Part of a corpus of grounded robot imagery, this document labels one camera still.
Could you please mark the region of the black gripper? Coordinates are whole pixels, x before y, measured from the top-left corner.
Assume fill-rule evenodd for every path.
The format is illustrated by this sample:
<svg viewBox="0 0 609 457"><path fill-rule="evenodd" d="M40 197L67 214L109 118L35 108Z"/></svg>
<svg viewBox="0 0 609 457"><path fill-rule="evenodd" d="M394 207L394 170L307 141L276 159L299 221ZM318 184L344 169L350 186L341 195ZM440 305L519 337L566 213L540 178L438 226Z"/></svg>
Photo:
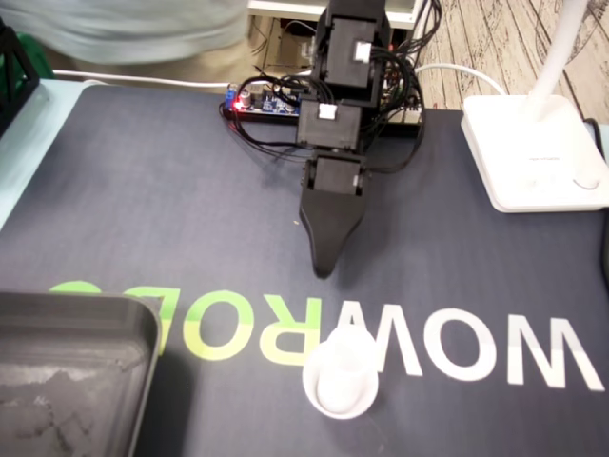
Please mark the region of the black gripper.
<svg viewBox="0 0 609 457"><path fill-rule="evenodd" d="M366 180L366 160L357 154L315 152L305 162L299 217L318 278L332 274L344 244L363 220Z"/></svg>

